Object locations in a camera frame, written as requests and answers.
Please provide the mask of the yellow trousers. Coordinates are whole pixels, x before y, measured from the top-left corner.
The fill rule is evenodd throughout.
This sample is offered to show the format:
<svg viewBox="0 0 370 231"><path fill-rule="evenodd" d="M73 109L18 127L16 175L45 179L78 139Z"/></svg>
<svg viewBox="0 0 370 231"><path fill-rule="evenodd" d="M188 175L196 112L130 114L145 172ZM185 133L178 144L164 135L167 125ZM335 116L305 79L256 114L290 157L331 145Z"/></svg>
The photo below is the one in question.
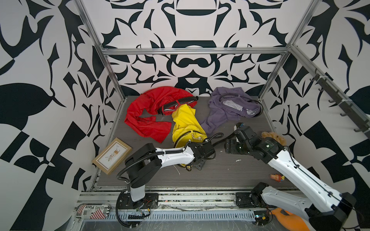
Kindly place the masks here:
<svg viewBox="0 0 370 231"><path fill-rule="evenodd" d="M180 128L187 127L189 125L195 125L201 132L205 132L195 117L196 110L188 105L180 106L173 114L172 118L175 125Z"/></svg>

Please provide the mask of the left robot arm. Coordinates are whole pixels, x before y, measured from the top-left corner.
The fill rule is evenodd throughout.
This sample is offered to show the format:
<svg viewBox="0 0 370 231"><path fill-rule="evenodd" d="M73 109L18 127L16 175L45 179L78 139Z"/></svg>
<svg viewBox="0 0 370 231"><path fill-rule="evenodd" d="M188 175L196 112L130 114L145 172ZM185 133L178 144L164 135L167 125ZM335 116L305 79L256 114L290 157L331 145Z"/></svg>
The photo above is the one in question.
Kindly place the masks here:
<svg viewBox="0 0 370 231"><path fill-rule="evenodd" d="M129 185L132 202L145 198L145 185L168 166L184 164L196 166L215 154L213 145L208 142L187 142L184 147L162 149L147 143L125 160L125 167L116 178Z"/></svg>

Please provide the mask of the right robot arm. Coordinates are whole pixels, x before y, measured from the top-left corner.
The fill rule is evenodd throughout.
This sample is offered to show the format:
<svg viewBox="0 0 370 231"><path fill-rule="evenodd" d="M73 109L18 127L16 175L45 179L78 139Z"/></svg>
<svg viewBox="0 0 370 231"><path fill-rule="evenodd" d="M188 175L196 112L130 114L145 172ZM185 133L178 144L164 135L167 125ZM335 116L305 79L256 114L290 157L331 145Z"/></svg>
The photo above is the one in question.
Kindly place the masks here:
<svg viewBox="0 0 370 231"><path fill-rule="evenodd" d="M316 231L343 229L354 209L355 197L321 181L274 138L261 138L249 126L238 123L231 138L225 142L225 151L263 161L287 177L304 194L304 197L298 197L260 182L250 192L251 205L275 206L289 211L308 221Z"/></svg>

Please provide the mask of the purple trousers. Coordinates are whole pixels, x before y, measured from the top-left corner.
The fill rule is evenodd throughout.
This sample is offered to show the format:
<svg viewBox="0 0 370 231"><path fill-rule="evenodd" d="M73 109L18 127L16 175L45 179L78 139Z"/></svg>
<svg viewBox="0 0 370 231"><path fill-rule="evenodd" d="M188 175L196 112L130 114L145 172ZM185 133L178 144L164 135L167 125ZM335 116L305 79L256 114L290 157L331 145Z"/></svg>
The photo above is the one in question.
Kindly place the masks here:
<svg viewBox="0 0 370 231"><path fill-rule="evenodd" d="M239 121L242 117L257 117L263 110L261 104L241 87L217 87L212 92L208 105L210 113L200 124L208 135L229 120Z"/></svg>

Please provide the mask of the black belt in red trousers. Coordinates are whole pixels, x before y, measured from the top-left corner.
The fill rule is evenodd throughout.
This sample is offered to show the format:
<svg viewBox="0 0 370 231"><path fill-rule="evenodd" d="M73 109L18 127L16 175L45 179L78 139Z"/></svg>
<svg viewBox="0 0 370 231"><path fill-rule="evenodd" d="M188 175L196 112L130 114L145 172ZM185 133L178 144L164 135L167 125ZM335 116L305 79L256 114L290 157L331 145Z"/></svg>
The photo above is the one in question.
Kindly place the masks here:
<svg viewBox="0 0 370 231"><path fill-rule="evenodd" d="M158 112L158 115L170 115L174 111L176 111L180 106L188 105L191 103L196 103L197 101L198 101L198 96L181 98L181 99L178 99L178 100L175 100L173 102L163 105L157 110L157 112Z"/></svg>

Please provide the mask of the red trousers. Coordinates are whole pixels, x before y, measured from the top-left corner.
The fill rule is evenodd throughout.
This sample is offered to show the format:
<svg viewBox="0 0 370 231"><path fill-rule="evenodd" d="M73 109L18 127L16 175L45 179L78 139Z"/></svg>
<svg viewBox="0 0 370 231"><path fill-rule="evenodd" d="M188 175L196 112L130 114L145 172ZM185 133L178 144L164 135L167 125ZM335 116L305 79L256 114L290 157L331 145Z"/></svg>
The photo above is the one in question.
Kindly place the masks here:
<svg viewBox="0 0 370 231"><path fill-rule="evenodd" d="M172 124L157 121L157 110L165 104L191 96L194 95L186 90L170 86L148 90L129 105L124 122L141 137L162 143L169 135Z"/></svg>

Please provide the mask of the brown teddy bear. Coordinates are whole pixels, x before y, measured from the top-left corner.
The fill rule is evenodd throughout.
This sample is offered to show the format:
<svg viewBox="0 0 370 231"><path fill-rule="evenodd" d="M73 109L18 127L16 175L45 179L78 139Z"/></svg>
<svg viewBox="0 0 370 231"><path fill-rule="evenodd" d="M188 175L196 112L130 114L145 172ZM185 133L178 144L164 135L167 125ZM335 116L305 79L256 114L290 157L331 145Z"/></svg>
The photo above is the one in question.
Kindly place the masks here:
<svg viewBox="0 0 370 231"><path fill-rule="evenodd" d="M267 138L267 137L270 137L270 138L273 138L275 139L278 143L280 143L282 146L286 146L287 145L287 141L284 137L278 135L277 133L275 132L262 132L261 133L261 137L262 138Z"/></svg>

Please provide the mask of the small red figurine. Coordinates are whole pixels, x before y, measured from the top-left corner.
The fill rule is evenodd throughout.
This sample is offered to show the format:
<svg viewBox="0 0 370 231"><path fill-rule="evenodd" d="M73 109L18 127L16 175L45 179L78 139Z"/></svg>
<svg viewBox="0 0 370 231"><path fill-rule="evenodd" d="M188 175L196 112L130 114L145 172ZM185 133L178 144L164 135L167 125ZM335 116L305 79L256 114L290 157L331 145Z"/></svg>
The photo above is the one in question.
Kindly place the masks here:
<svg viewBox="0 0 370 231"><path fill-rule="evenodd" d="M283 182L285 180L285 176L280 174L270 174L270 178L277 182Z"/></svg>

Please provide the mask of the framed picture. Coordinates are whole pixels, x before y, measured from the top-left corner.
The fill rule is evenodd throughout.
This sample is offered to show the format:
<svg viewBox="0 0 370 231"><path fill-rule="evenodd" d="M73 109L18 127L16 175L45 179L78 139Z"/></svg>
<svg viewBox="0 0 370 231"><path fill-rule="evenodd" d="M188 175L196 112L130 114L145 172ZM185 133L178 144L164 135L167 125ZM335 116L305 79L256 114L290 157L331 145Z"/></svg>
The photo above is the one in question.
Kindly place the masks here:
<svg viewBox="0 0 370 231"><path fill-rule="evenodd" d="M115 138L92 163L102 172L110 175L131 151L131 146Z"/></svg>

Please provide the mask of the orange monster plush toy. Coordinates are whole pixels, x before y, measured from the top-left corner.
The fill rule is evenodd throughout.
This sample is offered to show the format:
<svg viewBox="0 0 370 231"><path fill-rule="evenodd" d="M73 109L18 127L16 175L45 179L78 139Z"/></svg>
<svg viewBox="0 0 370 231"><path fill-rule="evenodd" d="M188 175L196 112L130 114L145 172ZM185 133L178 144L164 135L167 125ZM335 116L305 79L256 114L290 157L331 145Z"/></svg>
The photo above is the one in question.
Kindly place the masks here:
<svg viewBox="0 0 370 231"><path fill-rule="evenodd" d="M272 214L277 218L278 222L289 231L309 231L309 227L304 220L281 208L272 210Z"/></svg>

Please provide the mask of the striped printed card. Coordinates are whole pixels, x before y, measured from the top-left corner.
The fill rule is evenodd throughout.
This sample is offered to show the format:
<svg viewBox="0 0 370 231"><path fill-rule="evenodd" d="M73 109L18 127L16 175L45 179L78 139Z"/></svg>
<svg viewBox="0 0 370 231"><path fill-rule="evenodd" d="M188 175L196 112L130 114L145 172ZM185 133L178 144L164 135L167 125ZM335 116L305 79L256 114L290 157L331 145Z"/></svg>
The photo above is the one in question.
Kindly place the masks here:
<svg viewBox="0 0 370 231"><path fill-rule="evenodd" d="M80 219L105 219L109 215L108 204L81 204L76 211L76 217Z"/></svg>

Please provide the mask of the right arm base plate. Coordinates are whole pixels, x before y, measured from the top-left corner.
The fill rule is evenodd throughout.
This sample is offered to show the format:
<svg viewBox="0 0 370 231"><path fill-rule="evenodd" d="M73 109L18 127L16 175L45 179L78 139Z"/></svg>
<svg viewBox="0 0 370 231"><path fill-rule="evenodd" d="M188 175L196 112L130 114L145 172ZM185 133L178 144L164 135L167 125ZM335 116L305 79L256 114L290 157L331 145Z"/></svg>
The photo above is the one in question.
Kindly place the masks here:
<svg viewBox="0 0 370 231"><path fill-rule="evenodd" d="M261 195L257 193L236 193L235 196L238 208L265 208L267 206Z"/></svg>

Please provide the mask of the black coat hook rail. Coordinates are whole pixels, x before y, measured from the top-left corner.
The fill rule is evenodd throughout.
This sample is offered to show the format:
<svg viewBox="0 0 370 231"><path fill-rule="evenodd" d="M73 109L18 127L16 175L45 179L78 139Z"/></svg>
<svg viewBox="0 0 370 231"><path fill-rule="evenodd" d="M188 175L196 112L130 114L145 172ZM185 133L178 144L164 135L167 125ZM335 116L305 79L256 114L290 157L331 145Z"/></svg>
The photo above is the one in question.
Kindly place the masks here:
<svg viewBox="0 0 370 231"><path fill-rule="evenodd" d="M370 139L370 118L328 76L317 68L314 73L315 76L310 81L314 81L320 86L319 92L325 92L330 97L329 103L342 110L340 115L348 117L357 126L354 132L363 133Z"/></svg>

